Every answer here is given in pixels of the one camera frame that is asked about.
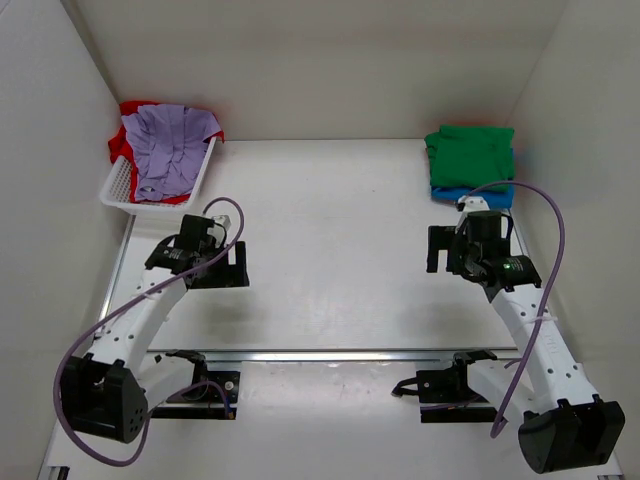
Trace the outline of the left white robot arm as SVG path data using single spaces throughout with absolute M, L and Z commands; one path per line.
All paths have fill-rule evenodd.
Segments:
M 227 240 L 230 226 L 226 215 L 184 216 L 145 261 L 134 305 L 110 319 L 84 355 L 65 360 L 57 410 L 71 430 L 128 444 L 159 404 L 207 393 L 203 354 L 174 349 L 148 358 L 147 351 L 187 292 L 248 286 L 246 245 Z

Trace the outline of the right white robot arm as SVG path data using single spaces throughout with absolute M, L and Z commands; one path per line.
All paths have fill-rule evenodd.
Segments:
M 567 347 L 543 301 L 542 280 L 526 255 L 511 251 L 514 223 L 495 210 L 466 211 L 455 226 L 428 229 L 427 272 L 447 254 L 447 272 L 480 286 L 520 354 L 522 384 L 490 352 L 467 357 L 467 384 L 509 425 L 538 474 L 606 464 L 625 424 L 616 401 L 605 401 Z

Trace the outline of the green folded t shirt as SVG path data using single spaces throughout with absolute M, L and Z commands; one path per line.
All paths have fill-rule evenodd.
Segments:
M 430 185 L 473 189 L 513 180 L 514 134 L 513 128 L 441 125 L 424 138 Z

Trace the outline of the white plastic basket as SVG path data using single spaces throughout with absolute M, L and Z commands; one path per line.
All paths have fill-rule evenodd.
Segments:
M 210 140 L 201 169 L 195 180 L 191 195 L 185 201 L 182 201 L 178 204 L 168 204 L 162 202 L 132 202 L 130 200 L 130 180 L 132 167 L 129 161 L 124 156 L 119 156 L 116 162 L 112 165 L 111 171 L 109 172 L 109 175 L 99 193 L 99 199 L 105 206 L 118 208 L 130 215 L 142 216 L 147 218 L 164 218 L 187 213 L 194 204 L 199 194 L 208 164 L 211 160 L 214 152 L 214 147 L 217 143 L 217 137 L 213 137 Z

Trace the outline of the aluminium rail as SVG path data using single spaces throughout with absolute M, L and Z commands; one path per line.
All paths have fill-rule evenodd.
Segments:
M 345 363 L 345 362 L 440 362 L 454 349 L 315 349 L 315 350 L 201 350 L 210 362 Z

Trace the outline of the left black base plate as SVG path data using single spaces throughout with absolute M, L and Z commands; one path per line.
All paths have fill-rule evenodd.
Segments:
M 207 385 L 174 394 L 151 412 L 157 419 L 235 420 L 241 386 L 238 364 L 208 364 L 198 376 Z

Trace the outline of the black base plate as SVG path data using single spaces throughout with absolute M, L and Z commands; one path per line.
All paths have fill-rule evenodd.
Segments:
M 450 360 L 418 368 L 413 377 L 399 381 L 391 395 L 416 397 L 423 424 L 491 423 L 496 409 L 468 383 L 469 366 L 481 360 L 498 357 L 487 349 L 456 352 Z
M 238 364 L 208 364 L 198 376 L 207 385 L 174 394 L 151 412 L 157 419 L 235 420 L 241 386 Z

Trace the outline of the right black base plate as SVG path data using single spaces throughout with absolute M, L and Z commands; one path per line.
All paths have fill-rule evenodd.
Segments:
M 469 366 L 481 360 L 498 357 L 487 349 L 456 352 L 450 360 L 418 368 L 413 377 L 399 381 L 391 395 L 416 397 L 423 424 L 491 423 L 496 409 L 468 383 Z

